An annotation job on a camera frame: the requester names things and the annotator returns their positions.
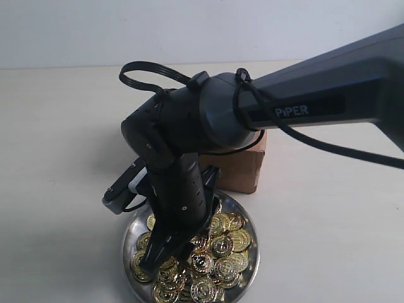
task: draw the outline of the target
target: metal tray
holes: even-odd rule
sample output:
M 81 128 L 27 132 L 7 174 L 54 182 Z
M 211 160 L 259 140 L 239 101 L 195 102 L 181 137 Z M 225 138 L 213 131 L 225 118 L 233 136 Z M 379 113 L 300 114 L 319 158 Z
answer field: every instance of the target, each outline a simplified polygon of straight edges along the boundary
M 251 235 L 251 246 L 249 248 L 250 265 L 248 269 L 242 272 L 240 284 L 237 287 L 225 290 L 224 302 L 237 302 L 247 292 L 258 271 L 259 244 L 256 235 L 256 228 L 248 213 L 240 204 L 238 204 L 238 202 L 236 202 L 236 200 L 220 191 L 217 191 L 215 194 L 220 198 L 223 213 L 236 211 L 246 219 L 244 229 L 246 229 Z M 135 280 L 131 271 L 130 262 L 131 257 L 136 253 L 136 240 L 141 234 L 148 231 L 146 219 L 151 213 L 152 209 L 148 205 L 138 210 L 133 217 L 133 221 L 129 224 L 122 242 L 122 260 L 125 276 L 128 279 L 129 287 L 137 299 L 135 302 L 141 303 L 153 302 L 151 283 L 140 283 Z

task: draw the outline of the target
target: pile of gold coins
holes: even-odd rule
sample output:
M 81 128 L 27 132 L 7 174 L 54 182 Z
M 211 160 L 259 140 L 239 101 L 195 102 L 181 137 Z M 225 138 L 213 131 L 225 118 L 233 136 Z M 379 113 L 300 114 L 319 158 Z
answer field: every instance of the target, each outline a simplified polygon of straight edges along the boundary
M 236 212 L 221 213 L 219 205 L 209 231 L 191 239 L 195 245 L 186 264 L 171 257 L 159 269 L 156 279 L 142 272 L 140 259 L 145 254 L 151 232 L 139 236 L 131 268 L 137 281 L 151 282 L 151 296 L 156 303 L 225 302 L 226 290 L 242 280 L 249 266 L 251 236 L 243 229 L 244 218 Z M 154 215 L 146 225 L 153 230 Z

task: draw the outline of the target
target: table surface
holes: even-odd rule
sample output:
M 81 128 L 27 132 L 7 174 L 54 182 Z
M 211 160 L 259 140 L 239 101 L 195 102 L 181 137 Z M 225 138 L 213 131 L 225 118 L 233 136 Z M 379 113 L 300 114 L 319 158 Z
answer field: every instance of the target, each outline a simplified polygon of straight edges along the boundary
M 294 62 L 175 68 L 244 66 L 256 78 Z M 120 123 L 150 94 L 122 85 L 118 72 L 0 71 L 0 302 L 134 302 L 120 256 L 132 214 L 114 215 L 101 197 L 135 157 Z M 371 124 L 300 130 L 402 157 Z M 231 194 L 261 240 L 258 275 L 241 302 L 402 302 L 403 178 L 269 131 L 257 192 Z

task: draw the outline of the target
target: cardboard box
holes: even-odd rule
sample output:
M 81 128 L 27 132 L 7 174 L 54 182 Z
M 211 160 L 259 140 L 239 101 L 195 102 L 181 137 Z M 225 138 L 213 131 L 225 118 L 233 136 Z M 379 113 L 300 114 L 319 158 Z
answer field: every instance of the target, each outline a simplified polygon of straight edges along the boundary
M 262 140 L 249 150 L 228 156 L 202 155 L 199 164 L 202 170 L 208 165 L 221 168 L 218 189 L 251 194 L 257 190 L 265 148 L 266 132 Z

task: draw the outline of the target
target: wire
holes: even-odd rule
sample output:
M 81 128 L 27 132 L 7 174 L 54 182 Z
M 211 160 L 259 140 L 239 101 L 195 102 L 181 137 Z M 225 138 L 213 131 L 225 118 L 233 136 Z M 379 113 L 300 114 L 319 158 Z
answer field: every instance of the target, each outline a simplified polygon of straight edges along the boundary
M 255 100 L 257 101 L 259 106 L 262 108 L 264 114 L 266 115 L 266 118 L 270 119 L 278 128 L 280 128 L 284 133 L 291 136 L 292 138 L 294 138 L 304 144 L 307 144 L 311 147 L 317 148 L 319 150 L 323 150 L 325 152 L 334 153 L 337 155 L 354 158 L 357 160 L 363 160 L 366 162 L 372 162 L 372 163 L 377 163 L 377 164 L 381 164 L 381 165 L 385 165 L 385 166 L 395 167 L 397 169 L 404 169 L 404 160 L 402 160 L 402 159 L 384 156 L 384 155 L 380 155 L 377 153 L 369 153 L 367 151 L 356 150 L 353 148 L 347 148 L 347 147 L 343 147 L 343 146 L 339 146 L 339 145 L 326 143 L 326 142 L 319 141 L 317 139 L 308 137 L 305 134 L 302 134 L 302 133 L 294 130 L 289 125 L 287 125 L 285 122 L 283 122 L 272 111 L 272 109 L 270 107 L 268 107 L 268 104 L 265 103 L 262 95 L 268 100 L 274 100 L 270 94 L 257 90 L 257 88 L 248 81 L 243 81 L 242 86 L 244 89 L 246 89 L 252 93 Z
M 134 207 L 130 207 L 130 208 L 123 208 L 122 212 L 124 213 L 130 213 L 131 211 L 137 210 L 138 208 L 141 208 L 143 205 L 145 205 L 147 202 L 147 199 L 143 200 L 141 203 L 135 205 Z
M 225 151 L 225 152 L 223 152 L 223 153 L 210 153 L 210 152 L 209 152 L 209 153 L 202 153 L 202 155 L 209 155 L 209 156 L 228 156 L 228 155 L 233 155 L 233 154 L 235 154 L 235 153 L 243 152 L 244 150 L 249 150 L 250 148 L 252 148 L 253 146 L 256 146 L 256 145 L 261 141 L 261 139 L 264 137 L 264 134 L 265 134 L 265 130 L 260 131 L 258 138 L 257 138 L 254 142 L 252 142 L 251 144 L 249 144 L 249 145 L 247 145 L 247 146 L 245 146 L 245 147 L 238 148 L 238 149 L 236 149 L 236 150 Z
M 168 68 L 164 65 L 154 63 L 154 62 L 134 61 L 134 62 L 127 63 L 122 67 L 121 72 L 119 73 L 119 79 L 122 83 L 124 83 L 125 85 L 127 85 L 131 88 L 137 89 L 137 90 L 145 90 L 148 92 L 154 92 L 159 96 L 164 96 L 166 94 L 166 91 L 162 87 L 155 85 L 155 84 L 144 83 L 144 82 L 140 82 L 140 81 L 131 79 L 125 75 L 125 73 L 127 73 L 129 71 L 149 71 L 151 73 L 160 74 L 167 78 L 173 79 L 184 85 L 186 85 L 188 83 L 188 81 L 190 80 L 190 77 L 188 77 L 184 74 L 181 74 L 180 72 L 178 72 L 174 69 Z

